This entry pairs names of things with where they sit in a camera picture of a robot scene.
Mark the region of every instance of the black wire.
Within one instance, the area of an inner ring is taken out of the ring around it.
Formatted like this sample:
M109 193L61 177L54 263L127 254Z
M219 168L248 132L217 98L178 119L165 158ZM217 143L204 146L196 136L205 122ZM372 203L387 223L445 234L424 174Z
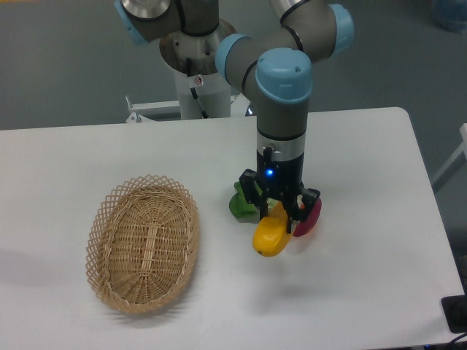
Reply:
M462 335L459 335L457 338L452 339L450 343L448 344L448 349L452 347L456 341L459 341L460 339L465 338L465 337L467 337L467 333L464 333Z

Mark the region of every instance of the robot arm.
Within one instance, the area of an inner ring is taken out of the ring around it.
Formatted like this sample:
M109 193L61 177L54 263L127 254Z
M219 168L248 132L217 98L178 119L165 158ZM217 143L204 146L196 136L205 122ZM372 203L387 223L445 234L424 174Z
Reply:
M301 180L312 62L350 46L354 27L347 10L323 0L271 4L281 29L260 40L227 37L217 51L216 67L257 112L257 170L240 176L245 199L260 209L261 219L268 215L269 198L280 201L290 235L292 222L306 221L320 197Z
M219 24L217 0L116 0L115 7L136 43L181 31L206 36Z

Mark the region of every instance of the gray floor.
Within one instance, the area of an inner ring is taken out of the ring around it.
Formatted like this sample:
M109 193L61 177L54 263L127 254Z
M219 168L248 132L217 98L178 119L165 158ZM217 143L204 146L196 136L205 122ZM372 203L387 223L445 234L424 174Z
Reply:
M467 36L434 24L429 0L341 3L356 40L315 65L310 110L405 108L432 176L467 123ZM220 11L251 36L279 26L267 0L220 0ZM122 123L126 94L134 103L176 99L158 45L133 46L112 0L0 4L0 33L0 130ZM437 201L453 252L467 254L467 166Z

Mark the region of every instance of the cable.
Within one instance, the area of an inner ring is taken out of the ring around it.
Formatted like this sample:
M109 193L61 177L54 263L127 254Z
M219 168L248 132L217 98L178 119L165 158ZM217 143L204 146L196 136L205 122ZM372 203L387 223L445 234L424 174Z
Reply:
M449 350L450 350L450 349L453 349L453 348L454 348L455 342L456 342L456 341L459 341L460 339L463 339L463 338L465 338L465 337L467 337L467 333L464 333L464 334L462 334L462 335L459 335L457 338L452 339L452 340L449 342L449 344L447 344L447 348L448 348Z

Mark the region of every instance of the metal stand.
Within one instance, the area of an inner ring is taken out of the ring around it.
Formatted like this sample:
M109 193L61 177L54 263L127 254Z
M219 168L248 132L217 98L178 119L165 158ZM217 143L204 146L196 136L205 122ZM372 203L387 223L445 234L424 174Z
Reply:
M467 159L467 124L460 128L463 142L459 147L447 158L442 167L435 173L431 180L431 187L437 193L446 182L462 167Z

